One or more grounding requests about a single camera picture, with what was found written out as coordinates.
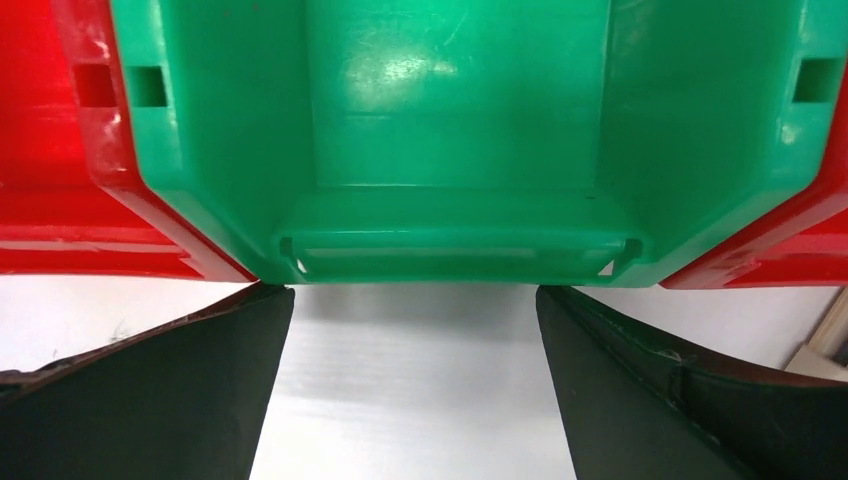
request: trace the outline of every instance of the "white backdrop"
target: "white backdrop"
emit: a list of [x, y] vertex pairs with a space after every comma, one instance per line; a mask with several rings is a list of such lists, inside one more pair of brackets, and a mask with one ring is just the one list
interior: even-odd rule
[[[243, 285], [0, 276], [0, 370], [29, 370]], [[522, 285], [296, 287], [253, 479], [573, 478]], [[831, 288], [586, 289], [722, 353], [782, 367]]]

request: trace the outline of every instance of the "green plastic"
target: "green plastic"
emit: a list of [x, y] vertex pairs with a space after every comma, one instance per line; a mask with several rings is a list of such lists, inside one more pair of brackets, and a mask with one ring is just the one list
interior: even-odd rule
[[112, 6], [145, 181], [272, 283], [651, 285], [812, 181], [848, 50], [844, 0]]

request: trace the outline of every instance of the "plastic bin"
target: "plastic bin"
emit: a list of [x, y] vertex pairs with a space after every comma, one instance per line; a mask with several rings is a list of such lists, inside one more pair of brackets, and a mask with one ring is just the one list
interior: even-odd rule
[[813, 184], [662, 284], [676, 289], [848, 285], [848, 74]]
[[108, 0], [4, 12], [0, 273], [252, 279], [141, 180]]
[[271, 283], [654, 284], [809, 185], [848, 48], [844, 0], [113, 14], [145, 181]]

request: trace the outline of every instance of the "rectangular slot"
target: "rectangular slot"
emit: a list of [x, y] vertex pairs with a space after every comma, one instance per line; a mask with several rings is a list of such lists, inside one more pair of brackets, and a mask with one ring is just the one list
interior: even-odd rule
[[81, 107], [116, 107], [115, 89], [108, 65], [79, 64], [71, 69]]
[[795, 103], [828, 103], [836, 99], [842, 62], [836, 58], [807, 58], [801, 62]]
[[167, 107], [162, 67], [128, 67], [127, 88], [133, 107]]

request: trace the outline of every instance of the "red plastic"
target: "red plastic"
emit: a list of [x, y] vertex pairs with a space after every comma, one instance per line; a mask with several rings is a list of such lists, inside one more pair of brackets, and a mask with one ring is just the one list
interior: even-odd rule
[[0, 273], [254, 280], [144, 185], [109, 1], [3, 11]]
[[848, 285], [848, 69], [822, 169], [813, 184], [662, 285]]

